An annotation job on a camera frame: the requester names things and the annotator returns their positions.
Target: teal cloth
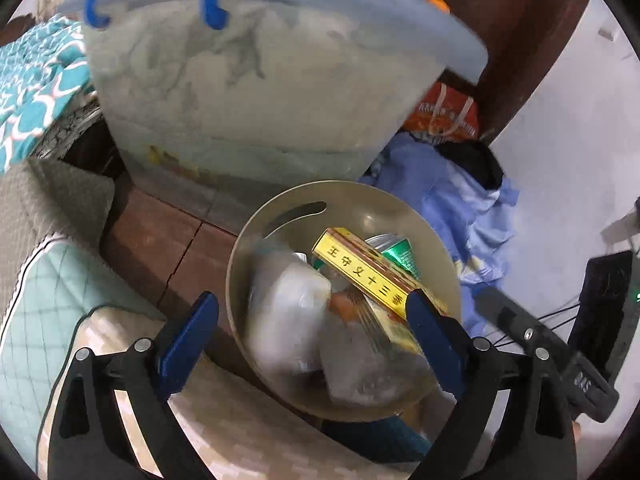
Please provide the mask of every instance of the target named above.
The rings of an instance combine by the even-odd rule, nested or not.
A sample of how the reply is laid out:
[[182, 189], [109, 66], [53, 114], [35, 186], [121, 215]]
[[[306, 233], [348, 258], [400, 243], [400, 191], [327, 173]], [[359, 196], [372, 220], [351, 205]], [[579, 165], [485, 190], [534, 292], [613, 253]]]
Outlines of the teal cloth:
[[61, 235], [22, 266], [0, 336], [0, 425], [34, 471], [40, 427], [76, 329], [101, 306], [163, 319], [99, 257]]
[[0, 174], [31, 154], [74, 97], [92, 91], [80, 22], [55, 15], [0, 48]]

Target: yellow box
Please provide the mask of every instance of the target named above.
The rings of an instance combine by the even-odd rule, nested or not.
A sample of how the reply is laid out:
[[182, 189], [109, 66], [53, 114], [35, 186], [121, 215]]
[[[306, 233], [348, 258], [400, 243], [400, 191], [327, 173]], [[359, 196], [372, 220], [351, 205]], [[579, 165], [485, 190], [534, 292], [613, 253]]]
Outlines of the yellow box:
[[443, 316], [449, 315], [447, 305], [430, 290], [344, 227], [327, 229], [313, 254], [405, 320], [406, 298], [417, 289], [424, 291]]

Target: trash can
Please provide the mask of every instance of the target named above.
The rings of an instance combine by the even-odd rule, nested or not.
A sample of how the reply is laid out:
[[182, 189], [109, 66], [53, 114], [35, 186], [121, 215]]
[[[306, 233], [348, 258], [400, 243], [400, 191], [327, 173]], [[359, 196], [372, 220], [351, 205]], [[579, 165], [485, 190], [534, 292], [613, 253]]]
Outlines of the trash can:
[[324, 181], [289, 189], [262, 206], [242, 229], [226, 270], [226, 312], [236, 343], [252, 369], [278, 397], [302, 412], [340, 422], [370, 422], [400, 412], [437, 386], [434, 376], [417, 383], [404, 397], [376, 407], [335, 404], [322, 381], [268, 375], [257, 367], [245, 345], [246, 311], [255, 248], [264, 238], [310, 255], [325, 229], [346, 227], [362, 239], [384, 233], [407, 238], [420, 280], [460, 321], [460, 284], [438, 235], [409, 205], [389, 193], [355, 182]]
[[237, 233], [266, 200], [357, 180], [445, 67], [484, 45], [424, 0], [65, 0], [134, 183]]

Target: metal screw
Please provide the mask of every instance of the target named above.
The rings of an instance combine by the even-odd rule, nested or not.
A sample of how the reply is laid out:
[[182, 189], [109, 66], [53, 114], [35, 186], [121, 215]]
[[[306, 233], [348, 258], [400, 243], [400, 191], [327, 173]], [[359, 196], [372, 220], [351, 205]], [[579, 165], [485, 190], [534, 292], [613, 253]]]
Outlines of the metal screw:
[[88, 348], [81, 348], [76, 352], [76, 359], [78, 359], [78, 361], [84, 361], [88, 357], [89, 357]]
[[545, 348], [538, 347], [536, 348], [536, 356], [541, 361], [546, 361], [549, 359], [549, 352], [547, 352]]
[[151, 348], [151, 339], [138, 339], [133, 348], [136, 349], [136, 352], [146, 352]]
[[476, 350], [481, 352], [486, 352], [489, 348], [491, 348], [491, 343], [489, 343], [488, 339], [484, 337], [476, 337], [474, 338], [474, 347]]

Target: translucent storage bin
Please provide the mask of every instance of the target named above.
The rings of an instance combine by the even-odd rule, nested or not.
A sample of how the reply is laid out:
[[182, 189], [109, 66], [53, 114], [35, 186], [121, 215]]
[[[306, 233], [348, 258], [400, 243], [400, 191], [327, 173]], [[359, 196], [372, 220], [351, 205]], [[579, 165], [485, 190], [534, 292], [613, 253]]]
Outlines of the translucent storage bin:
[[424, 0], [59, 10], [84, 10], [92, 77], [134, 182], [236, 233], [281, 190], [357, 180], [444, 67], [475, 82], [487, 60], [465, 25]]

